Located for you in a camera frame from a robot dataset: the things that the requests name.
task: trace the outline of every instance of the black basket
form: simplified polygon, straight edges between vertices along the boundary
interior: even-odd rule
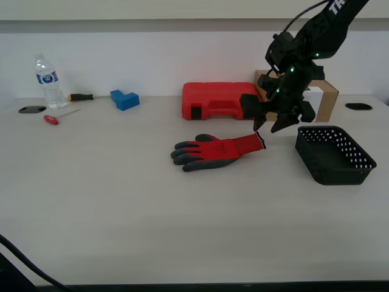
[[[335,126],[298,128],[296,150],[312,177],[326,186],[362,184],[376,162]]]

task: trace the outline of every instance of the red toolbox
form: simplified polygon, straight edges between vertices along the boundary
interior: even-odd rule
[[[255,94],[250,82],[189,82],[182,90],[182,117],[187,120],[206,120],[210,116],[233,116],[243,120],[239,102],[242,94]]]

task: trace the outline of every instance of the red glove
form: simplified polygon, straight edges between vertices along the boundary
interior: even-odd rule
[[[174,159],[174,164],[183,165],[182,170],[185,172],[217,169],[233,163],[245,154],[266,149],[258,132],[250,136],[226,140],[200,134],[196,136],[195,141],[181,142],[174,147],[176,151],[170,156]]]

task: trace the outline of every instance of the blue plastic block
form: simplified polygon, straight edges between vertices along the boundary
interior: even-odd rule
[[[124,95],[120,90],[111,91],[111,98],[116,103],[116,107],[122,111],[139,104],[139,96],[133,92]]]

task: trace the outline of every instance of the red screwdriver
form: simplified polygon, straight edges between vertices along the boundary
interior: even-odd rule
[[[75,109],[74,111],[70,111],[66,114],[62,114],[58,117],[53,117],[53,116],[48,116],[48,115],[45,115],[43,116],[44,120],[48,123],[51,123],[52,125],[58,125],[60,122],[58,121],[58,118],[59,117],[63,117],[63,116],[66,116],[67,114],[72,114],[72,113],[75,113],[76,111],[79,111],[80,109]]]

